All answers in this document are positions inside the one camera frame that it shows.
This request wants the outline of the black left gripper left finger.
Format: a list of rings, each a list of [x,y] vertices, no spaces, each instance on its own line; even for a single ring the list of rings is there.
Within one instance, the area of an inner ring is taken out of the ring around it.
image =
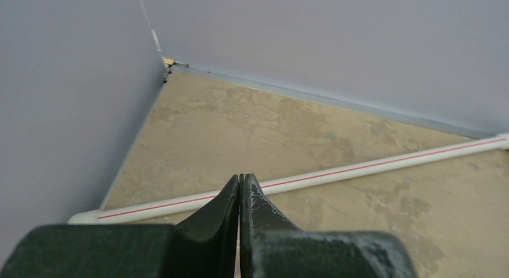
[[[239,178],[178,224],[46,225],[15,247],[2,277],[233,277]]]

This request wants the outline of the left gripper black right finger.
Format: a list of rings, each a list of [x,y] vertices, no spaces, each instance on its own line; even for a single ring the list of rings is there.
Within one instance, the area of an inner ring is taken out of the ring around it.
[[[381,231],[307,232],[264,194],[253,174],[239,178],[242,277],[416,277],[403,243]]]

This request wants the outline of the white PVC pipe frame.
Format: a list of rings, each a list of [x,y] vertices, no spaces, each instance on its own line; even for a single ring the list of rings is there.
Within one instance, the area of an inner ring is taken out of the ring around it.
[[[261,183],[261,189],[265,195],[289,192],[497,149],[508,149],[508,133],[498,134],[495,137],[477,141],[269,180]],[[68,223],[71,225],[116,224],[151,219],[174,213],[196,210],[210,202],[218,194],[219,191],[216,190],[114,210],[87,211],[73,215]]]

